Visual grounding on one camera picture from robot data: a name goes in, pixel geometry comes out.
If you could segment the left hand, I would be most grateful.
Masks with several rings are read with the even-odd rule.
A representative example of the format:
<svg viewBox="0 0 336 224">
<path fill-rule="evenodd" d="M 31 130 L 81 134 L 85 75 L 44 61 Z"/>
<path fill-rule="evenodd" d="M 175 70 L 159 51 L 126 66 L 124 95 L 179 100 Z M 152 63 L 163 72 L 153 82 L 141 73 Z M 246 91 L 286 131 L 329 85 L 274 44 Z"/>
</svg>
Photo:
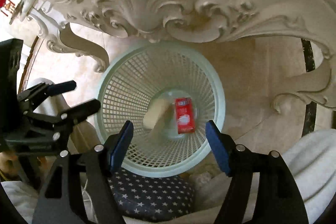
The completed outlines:
<svg viewBox="0 0 336 224">
<path fill-rule="evenodd" d="M 13 152 L 1 152 L 0 155 L 0 168 L 1 168 L 1 182 L 5 181 L 19 181 L 21 180 L 18 175 L 19 168 L 14 164 L 18 162 L 18 156 Z M 38 157 L 38 166 L 42 174 L 46 173 L 49 167 L 45 157 Z"/>
</svg>

